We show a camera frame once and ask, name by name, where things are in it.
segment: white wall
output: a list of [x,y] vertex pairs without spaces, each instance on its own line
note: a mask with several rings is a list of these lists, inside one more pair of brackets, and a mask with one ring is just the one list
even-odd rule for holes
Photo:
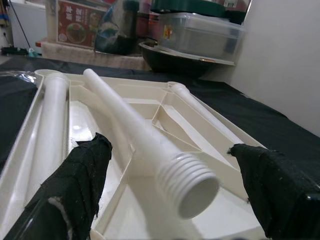
[[320,137],[320,0],[252,0],[236,67],[225,81]]

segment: white plastic tube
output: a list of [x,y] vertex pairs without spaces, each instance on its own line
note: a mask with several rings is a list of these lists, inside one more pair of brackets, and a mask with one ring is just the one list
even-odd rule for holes
[[243,144],[241,141],[229,128],[227,128],[222,122],[220,122],[215,116],[211,114],[204,106],[201,105],[186,88],[185,85],[177,82],[168,82],[170,90],[182,98],[189,106],[191,106],[195,111],[201,114],[209,123],[211,123],[216,129],[218,129],[222,134],[224,134],[231,142],[234,144]]
[[178,149],[165,136],[145,125],[145,119],[93,70],[83,73],[88,85],[128,133],[134,148],[155,170],[155,182],[165,201],[183,219],[206,209],[219,190],[216,175],[195,156]]
[[44,99],[36,137],[32,168],[24,203],[63,160],[64,122],[69,79],[62,73],[51,73],[44,79]]

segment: plastic storage container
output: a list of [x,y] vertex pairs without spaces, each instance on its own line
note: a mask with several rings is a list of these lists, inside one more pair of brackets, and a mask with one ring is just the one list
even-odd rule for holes
[[242,26],[226,19],[185,12],[162,14],[159,21],[159,48],[234,64],[244,34]]

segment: black fabric wrap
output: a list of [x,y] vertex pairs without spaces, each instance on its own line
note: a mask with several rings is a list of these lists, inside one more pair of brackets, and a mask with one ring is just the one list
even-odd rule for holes
[[[5,240],[64,240],[69,239],[68,231],[72,239],[87,239],[99,211],[111,152],[111,143],[99,133],[74,148],[41,185]],[[70,225],[52,198],[63,206]]]
[[236,157],[252,209],[273,239],[320,238],[320,188],[278,151],[245,144]]

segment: white plastic tray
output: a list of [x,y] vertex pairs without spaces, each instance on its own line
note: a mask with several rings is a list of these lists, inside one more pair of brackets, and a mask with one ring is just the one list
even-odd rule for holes
[[[53,71],[38,70],[46,76]],[[91,140],[95,132],[113,145],[112,159],[92,229],[105,239],[246,239],[265,238],[247,203],[237,160],[227,155],[233,146],[209,121],[170,91],[170,84],[102,77],[144,118],[182,151],[192,153],[215,172],[222,187],[200,215],[182,220],[168,209],[155,190],[154,173],[126,133],[112,124],[108,110],[86,84],[83,75],[66,74],[71,80],[64,126],[65,158],[76,141]],[[26,191],[44,98],[39,84],[0,179],[0,239],[13,226],[26,205]],[[241,129],[202,103],[244,143],[262,146]]]

